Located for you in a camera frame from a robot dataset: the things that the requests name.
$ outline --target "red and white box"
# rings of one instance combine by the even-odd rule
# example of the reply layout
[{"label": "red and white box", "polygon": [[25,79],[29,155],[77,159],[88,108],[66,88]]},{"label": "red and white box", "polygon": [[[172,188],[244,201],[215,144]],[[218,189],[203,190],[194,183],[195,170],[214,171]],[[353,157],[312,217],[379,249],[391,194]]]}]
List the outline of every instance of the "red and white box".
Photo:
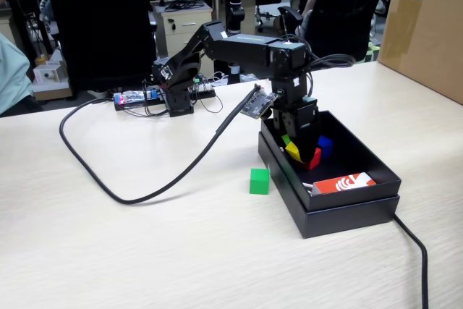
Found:
[{"label": "red and white box", "polygon": [[376,185],[376,182],[367,173],[346,175],[345,177],[335,177],[333,179],[314,182],[311,195],[327,195],[329,193],[373,185]]}]

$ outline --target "office desk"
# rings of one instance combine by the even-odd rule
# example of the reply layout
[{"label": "office desk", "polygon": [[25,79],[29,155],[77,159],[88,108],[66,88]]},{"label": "office desk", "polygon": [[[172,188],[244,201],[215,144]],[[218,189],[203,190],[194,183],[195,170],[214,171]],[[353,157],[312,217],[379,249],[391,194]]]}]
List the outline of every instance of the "office desk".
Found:
[{"label": "office desk", "polygon": [[[430,308],[460,308],[463,106],[376,62],[313,75],[320,109],[401,177],[397,214],[428,248]],[[65,132],[136,198],[189,165],[251,88],[217,88],[220,114],[89,106]],[[0,119],[1,308],[420,308],[421,254],[397,224],[303,240],[273,183],[249,194],[259,121],[238,115],[178,185],[122,206],[61,141],[68,112]]]}]

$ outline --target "black box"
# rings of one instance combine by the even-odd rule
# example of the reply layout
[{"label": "black box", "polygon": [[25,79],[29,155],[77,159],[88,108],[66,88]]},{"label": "black box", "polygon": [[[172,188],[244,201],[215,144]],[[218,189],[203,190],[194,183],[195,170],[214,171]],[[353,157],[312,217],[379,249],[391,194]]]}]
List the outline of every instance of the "black box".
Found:
[{"label": "black box", "polygon": [[[284,148],[273,120],[262,121],[259,154],[270,169],[286,206],[304,238],[382,224],[392,220],[401,180],[329,111],[320,113],[322,135],[333,141],[333,153],[308,171]],[[311,196],[304,183],[366,172],[376,185]]]}]

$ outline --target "robotic arm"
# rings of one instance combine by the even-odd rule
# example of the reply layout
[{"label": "robotic arm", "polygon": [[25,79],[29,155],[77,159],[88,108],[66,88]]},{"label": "robotic arm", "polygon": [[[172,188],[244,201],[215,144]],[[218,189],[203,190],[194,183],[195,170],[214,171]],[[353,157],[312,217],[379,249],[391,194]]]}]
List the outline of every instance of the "robotic arm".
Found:
[{"label": "robotic arm", "polygon": [[175,115],[193,112],[190,92],[200,71],[200,51],[211,59],[265,67],[271,73],[273,125],[287,134],[298,153],[292,157],[309,163],[320,135],[317,100],[307,96],[310,55],[302,43],[239,34],[228,36],[219,21],[203,24],[178,54],[153,64],[152,82],[161,86],[166,105]]}]

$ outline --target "light green sleeve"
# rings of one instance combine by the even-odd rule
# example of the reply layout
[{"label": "light green sleeve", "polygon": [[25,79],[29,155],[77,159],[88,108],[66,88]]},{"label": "light green sleeve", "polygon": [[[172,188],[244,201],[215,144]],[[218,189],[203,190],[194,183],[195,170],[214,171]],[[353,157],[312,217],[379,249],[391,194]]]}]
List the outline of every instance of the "light green sleeve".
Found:
[{"label": "light green sleeve", "polygon": [[26,76],[26,56],[0,33],[0,114],[27,96],[33,96]]}]

